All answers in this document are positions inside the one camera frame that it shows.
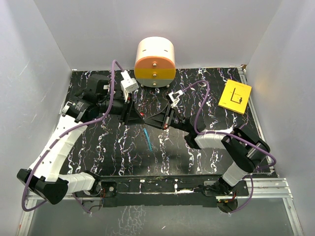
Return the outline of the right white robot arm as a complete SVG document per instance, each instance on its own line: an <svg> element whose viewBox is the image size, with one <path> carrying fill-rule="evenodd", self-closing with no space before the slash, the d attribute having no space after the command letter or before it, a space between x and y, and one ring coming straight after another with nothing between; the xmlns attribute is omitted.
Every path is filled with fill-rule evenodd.
<svg viewBox="0 0 315 236"><path fill-rule="evenodd" d="M159 113L145 119L145 124L165 130L169 127L187 132L184 136L192 149L218 148L228 152L233 162L225 173L206 191L231 195L237 184L253 173L270 152L269 146L256 134L237 126L226 130L206 130L204 120L192 115L184 118L167 105Z"/></svg>

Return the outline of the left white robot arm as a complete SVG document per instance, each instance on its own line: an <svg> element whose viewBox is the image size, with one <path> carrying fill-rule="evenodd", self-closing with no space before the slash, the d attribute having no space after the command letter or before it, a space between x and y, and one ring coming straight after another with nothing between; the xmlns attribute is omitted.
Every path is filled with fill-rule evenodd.
<svg viewBox="0 0 315 236"><path fill-rule="evenodd" d="M20 169L17 178L27 190L55 205L66 195L86 191L97 196L102 189L97 175L81 172L61 175L60 170L78 138L89 125L116 115L125 125L143 124L131 94L139 88L127 71L118 87L102 75L91 75L87 86L66 102L59 123L46 147L28 169Z"/></svg>

